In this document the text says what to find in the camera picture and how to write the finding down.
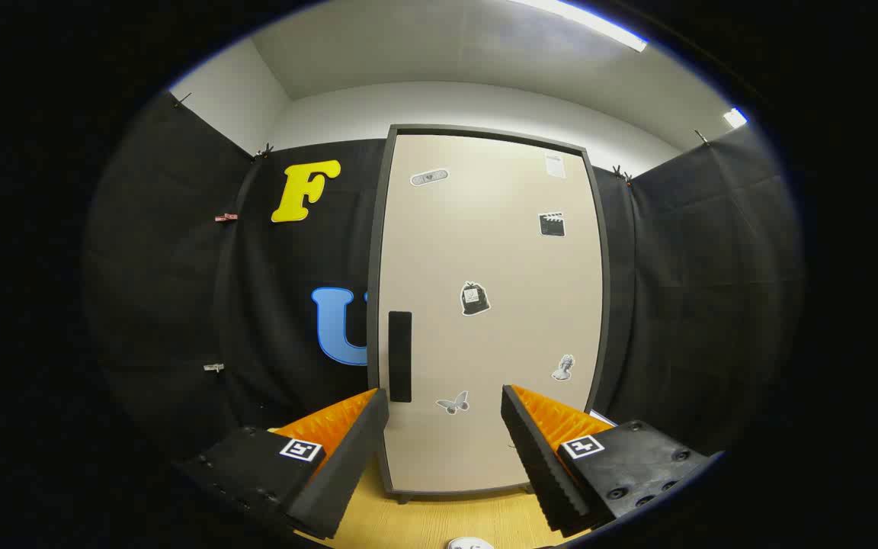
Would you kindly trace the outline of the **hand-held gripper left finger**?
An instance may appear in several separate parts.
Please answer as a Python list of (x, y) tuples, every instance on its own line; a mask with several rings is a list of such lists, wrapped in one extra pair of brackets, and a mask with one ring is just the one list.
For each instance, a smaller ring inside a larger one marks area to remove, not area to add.
[(329, 539), (387, 421), (386, 393), (365, 390), (278, 429), (241, 427), (178, 469), (276, 535)]

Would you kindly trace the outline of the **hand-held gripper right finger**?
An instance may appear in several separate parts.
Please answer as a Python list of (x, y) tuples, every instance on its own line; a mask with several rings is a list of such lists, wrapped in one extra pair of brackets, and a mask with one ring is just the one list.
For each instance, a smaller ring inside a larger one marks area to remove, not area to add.
[(502, 388), (501, 419), (547, 524), (566, 538), (639, 520), (718, 461), (644, 421), (613, 426), (516, 384)]

